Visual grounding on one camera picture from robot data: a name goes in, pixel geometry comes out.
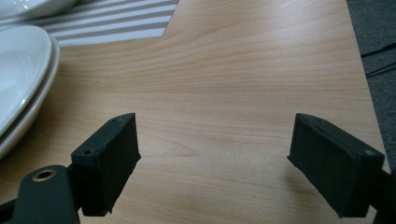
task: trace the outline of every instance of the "striped placemat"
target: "striped placemat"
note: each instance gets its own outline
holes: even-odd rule
[[[0,30],[37,25],[61,47],[162,36],[178,0],[83,0],[62,15],[0,21]]]

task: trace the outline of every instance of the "screw hole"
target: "screw hole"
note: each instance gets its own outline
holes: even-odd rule
[[[33,180],[35,182],[42,182],[50,178],[53,178],[55,175],[56,175],[56,170],[45,170],[33,176]]]

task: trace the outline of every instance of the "light wood surface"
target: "light wood surface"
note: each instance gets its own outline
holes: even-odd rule
[[[0,203],[129,112],[142,160],[114,213],[82,223],[373,221],[339,219],[286,159],[297,112],[384,152],[345,0],[180,0],[160,38],[62,49],[35,125],[0,161]]]

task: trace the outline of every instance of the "wooden table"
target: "wooden table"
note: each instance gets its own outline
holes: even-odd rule
[[[82,223],[373,221],[338,219],[286,159],[297,112],[384,151],[345,0],[180,0],[163,37],[62,49],[35,125],[0,161],[0,203],[129,112],[142,160],[114,213]]]

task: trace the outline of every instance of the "stacked plates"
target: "stacked plates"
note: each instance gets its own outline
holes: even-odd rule
[[[57,41],[39,27],[0,32],[0,159],[35,120],[59,60]]]

